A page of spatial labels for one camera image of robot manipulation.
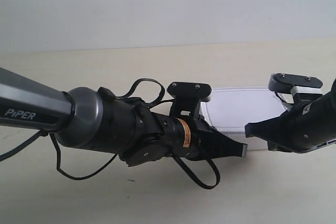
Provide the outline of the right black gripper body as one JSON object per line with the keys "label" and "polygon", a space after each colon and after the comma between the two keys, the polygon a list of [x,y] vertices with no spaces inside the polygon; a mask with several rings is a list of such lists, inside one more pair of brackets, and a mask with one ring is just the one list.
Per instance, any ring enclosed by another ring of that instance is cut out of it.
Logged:
{"label": "right black gripper body", "polygon": [[307,153],[335,142],[335,82],[316,100],[286,105],[285,136],[267,138],[270,151]]}

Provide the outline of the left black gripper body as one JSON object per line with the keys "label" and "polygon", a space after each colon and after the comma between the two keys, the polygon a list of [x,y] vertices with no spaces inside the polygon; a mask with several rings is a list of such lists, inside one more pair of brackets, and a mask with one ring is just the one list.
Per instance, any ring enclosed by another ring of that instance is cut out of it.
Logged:
{"label": "left black gripper body", "polygon": [[179,118],[157,115],[157,122],[163,131],[161,140],[171,147],[174,155],[188,160],[205,160],[211,154],[210,147],[214,128],[204,117],[182,115]]}

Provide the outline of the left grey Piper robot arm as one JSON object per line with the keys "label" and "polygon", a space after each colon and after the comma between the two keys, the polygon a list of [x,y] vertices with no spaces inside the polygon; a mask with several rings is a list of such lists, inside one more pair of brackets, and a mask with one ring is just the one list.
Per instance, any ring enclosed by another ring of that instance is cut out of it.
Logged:
{"label": "left grey Piper robot arm", "polygon": [[199,113],[204,83],[173,82],[147,103],[109,89],[58,91],[1,69],[1,125],[53,134],[62,146],[118,154],[129,166],[163,157],[202,161],[245,157],[247,145],[210,126]]}

